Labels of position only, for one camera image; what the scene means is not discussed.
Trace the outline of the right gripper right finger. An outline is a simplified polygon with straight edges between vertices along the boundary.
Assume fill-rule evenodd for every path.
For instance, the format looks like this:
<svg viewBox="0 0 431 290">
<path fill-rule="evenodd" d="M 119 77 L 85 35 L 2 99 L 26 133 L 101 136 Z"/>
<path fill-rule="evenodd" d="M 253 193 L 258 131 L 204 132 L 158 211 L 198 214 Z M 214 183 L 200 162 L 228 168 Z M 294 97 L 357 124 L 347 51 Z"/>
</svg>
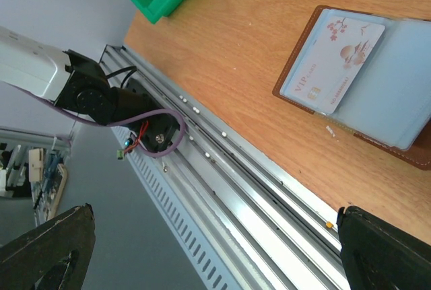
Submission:
<svg viewBox="0 0 431 290">
<path fill-rule="evenodd" d="M 351 289 L 429 289 L 430 245 L 357 206 L 337 214 Z"/>
</svg>

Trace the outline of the white VIP cherry blossom card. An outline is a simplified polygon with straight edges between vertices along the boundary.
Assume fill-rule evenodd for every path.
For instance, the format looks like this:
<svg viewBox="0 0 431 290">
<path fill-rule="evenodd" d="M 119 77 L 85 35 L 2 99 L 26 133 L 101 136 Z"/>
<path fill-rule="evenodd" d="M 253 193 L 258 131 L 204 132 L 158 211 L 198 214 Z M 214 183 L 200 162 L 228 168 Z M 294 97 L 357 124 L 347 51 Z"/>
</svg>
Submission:
<svg viewBox="0 0 431 290">
<path fill-rule="evenodd" d="M 334 113 L 385 30 L 383 24 L 350 17 L 320 17 L 280 94 L 315 112 Z"/>
</svg>

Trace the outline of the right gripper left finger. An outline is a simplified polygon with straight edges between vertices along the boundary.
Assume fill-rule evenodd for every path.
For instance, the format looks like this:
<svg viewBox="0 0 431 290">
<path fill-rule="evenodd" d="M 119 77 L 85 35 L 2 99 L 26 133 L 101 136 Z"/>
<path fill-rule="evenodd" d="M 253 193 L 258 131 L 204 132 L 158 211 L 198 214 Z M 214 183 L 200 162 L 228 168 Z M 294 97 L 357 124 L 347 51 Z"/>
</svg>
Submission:
<svg viewBox="0 0 431 290">
<path fill-rule="evenodd" d="M 92 206 L 73 207 L 1 247 L 1 288 L 81 289 L 95 241 Z"/>
</svg>

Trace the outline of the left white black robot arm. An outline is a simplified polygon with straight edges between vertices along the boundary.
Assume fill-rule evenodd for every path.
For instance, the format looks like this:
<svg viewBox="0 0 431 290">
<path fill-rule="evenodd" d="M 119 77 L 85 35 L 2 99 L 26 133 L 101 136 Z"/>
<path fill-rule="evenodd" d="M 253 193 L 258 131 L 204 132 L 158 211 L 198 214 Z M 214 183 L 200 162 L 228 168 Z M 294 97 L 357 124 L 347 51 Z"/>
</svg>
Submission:
<svg viewBox="0 0 431 290">
<path fill-rule="evenodd" d="M 1 28 L 1 80 L 104 126 L 121 124 L 152 109 L 143 95 L 110 86 L 93 59 L 7 28 Z"/>
</svg>

